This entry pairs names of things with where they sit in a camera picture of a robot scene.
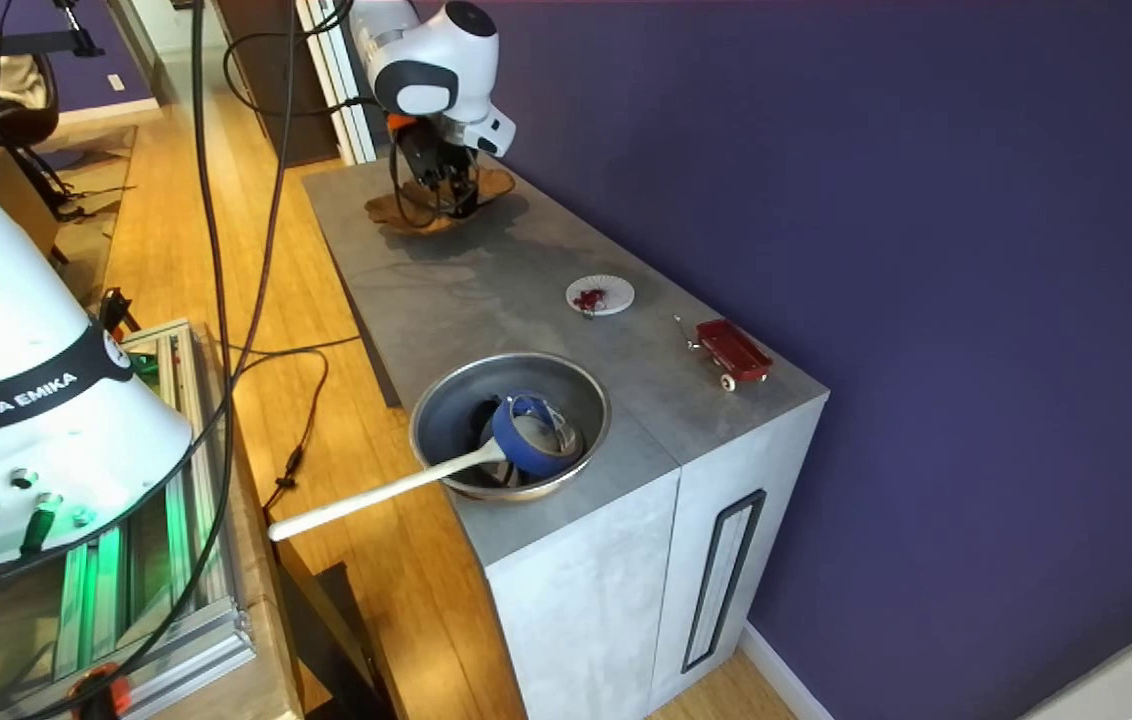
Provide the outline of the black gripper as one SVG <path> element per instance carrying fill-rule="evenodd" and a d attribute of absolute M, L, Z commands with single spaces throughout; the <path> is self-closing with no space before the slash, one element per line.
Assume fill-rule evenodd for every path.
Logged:
<path fill-rule="evenodd" d="M 464 183 L 470 177 L 470 150 L 446 144 L 435 119 L 386 119 L 392 164 L 406 164 L 406 172 L 392 177 L 392 187 L 419 178 L 429 187 Z"/>

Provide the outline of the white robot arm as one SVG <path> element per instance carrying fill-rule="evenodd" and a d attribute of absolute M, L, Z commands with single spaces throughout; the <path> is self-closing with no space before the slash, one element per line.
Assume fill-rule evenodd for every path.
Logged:
<path fill-rule="evenodd" d="M 503 156 L 492 105 L 499 33 L 466 0 L 416 21 L 406 0 L 353 0 L 372 100 L 440 115 L 460 146 Z M 191 429 L 132 372 L 28 233 L 0 206 L 0 565 L 102 532 L 176 477 Z"/>

